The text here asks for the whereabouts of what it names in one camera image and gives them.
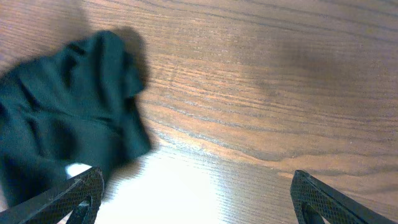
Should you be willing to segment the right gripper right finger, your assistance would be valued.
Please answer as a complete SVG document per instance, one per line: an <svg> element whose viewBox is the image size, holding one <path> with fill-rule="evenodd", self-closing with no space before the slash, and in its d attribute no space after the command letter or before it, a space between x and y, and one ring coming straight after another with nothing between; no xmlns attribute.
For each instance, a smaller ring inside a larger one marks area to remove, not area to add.
<svg viewBox="0 0 398 224"><path fill-rule="evenodd" d="M314 178L304 170L295 171L290 186L290 195L300 224L394 223Z"/></svg>

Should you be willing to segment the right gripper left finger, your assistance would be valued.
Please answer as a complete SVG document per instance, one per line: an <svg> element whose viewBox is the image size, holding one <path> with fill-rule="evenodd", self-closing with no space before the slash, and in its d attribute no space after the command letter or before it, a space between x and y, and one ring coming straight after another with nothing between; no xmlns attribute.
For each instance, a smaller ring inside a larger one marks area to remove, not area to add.
<svg viewBox="0 0 398 224"><path fill-rule="evenodd" d="M102 171L92 167L15 207L1 212L3 224L94 224L104 193Z"/></svg>

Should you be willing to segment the black t-shirt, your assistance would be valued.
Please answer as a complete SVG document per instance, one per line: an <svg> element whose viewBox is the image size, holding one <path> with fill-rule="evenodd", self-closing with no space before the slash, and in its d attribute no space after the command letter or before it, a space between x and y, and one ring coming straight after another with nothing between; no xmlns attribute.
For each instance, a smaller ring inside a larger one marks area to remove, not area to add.
<svg viewBox="0 0 398 224"><path fill-rule="evenodd" d="M148 153L135 104L144 88L118 35L100 31L1 77L1 187L13 207L76 175L113 170Z"/></svg>

